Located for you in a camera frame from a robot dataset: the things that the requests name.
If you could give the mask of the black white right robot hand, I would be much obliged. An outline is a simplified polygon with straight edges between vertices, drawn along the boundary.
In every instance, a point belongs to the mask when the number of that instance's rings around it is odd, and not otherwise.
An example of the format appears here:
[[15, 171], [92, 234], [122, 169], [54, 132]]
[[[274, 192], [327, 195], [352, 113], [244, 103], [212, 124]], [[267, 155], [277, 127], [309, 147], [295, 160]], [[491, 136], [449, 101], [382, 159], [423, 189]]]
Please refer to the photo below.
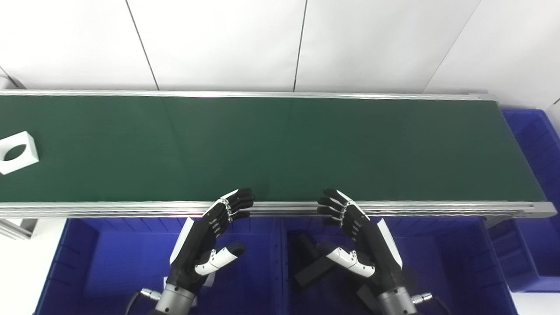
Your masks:
[[362, 208], [341, 191], [326, 188], [323, 193], [317, 208], [319, 214], [327, 216], [323, 224], [339, 227], [354, 241], [355, 249], [320, 241], [317, 243], [320, 254], [364, 278], [376, 297], [404, 289], [402, 258], [385, 221], [373, 223]]

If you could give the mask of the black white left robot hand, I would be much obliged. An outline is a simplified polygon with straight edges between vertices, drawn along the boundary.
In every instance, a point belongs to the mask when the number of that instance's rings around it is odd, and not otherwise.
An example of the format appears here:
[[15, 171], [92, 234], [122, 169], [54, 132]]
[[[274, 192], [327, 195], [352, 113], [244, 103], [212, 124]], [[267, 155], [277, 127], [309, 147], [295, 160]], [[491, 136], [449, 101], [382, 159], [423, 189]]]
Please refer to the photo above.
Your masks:
[[166, 283], [198, 295], [211, 273], [243, 255], [246, 244], [242, 241], [222, 248], [216, 248], [216, 243], [232, 221], [249, 217], [250, 213], [243, 210], [252, 207], [254, 199], [250, 188], [240, 188], [216, 200], [201, 218], [192, 223], [170, 264]]

